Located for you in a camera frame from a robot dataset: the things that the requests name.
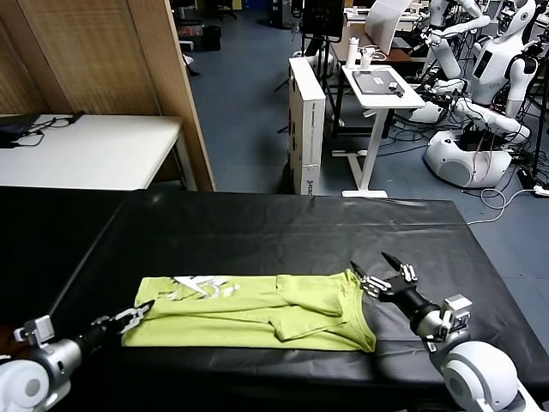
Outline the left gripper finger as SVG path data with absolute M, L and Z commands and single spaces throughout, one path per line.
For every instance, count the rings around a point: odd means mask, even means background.
M 154 300 L 146 301 L 137 307 L 131 307 L 112 316 L 96 318 L 92 325 L 105 327 L 136 327 L 150 312 L 154 306 Z
M 145 315 L 142 312 L 122 312 L 115 316 L 117 334 L 124 334 L 138 326 Z

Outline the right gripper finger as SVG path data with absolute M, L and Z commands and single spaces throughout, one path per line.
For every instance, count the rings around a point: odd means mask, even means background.
M 405 264 L 398 257 L 387 252 L 382 251 L 381 254 L 389 266 L 403 276 L 406 282 L 418 281 L 415 269 L 411 264 Z
M 353 273 L 358 277 L 360 286 L 371 297 L 378 298 L 381 292 L 389 291 L 389 282 L 381 280 L 375 276 L 368 276 L 365 270 L 356 264 L 354 261 L 350 262 Z

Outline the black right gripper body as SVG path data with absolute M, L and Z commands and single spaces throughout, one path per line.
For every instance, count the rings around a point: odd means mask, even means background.
M 402 276 L 388 279 L 391 285 L 385 292 L 385 301 L 395 304 L 410 322 L 411 330 L 417 330 L 421 321 L 432 312 L 440 312 L 441 307 L 417 291 L 417 282 L 406 282 Z

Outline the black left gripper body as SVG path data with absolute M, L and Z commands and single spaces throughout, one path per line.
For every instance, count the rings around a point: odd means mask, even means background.
M 81 335 L 81 354 L 89 356 L 105 344 L 113 342 L 120 329 L 104 325 L 94 325 Z

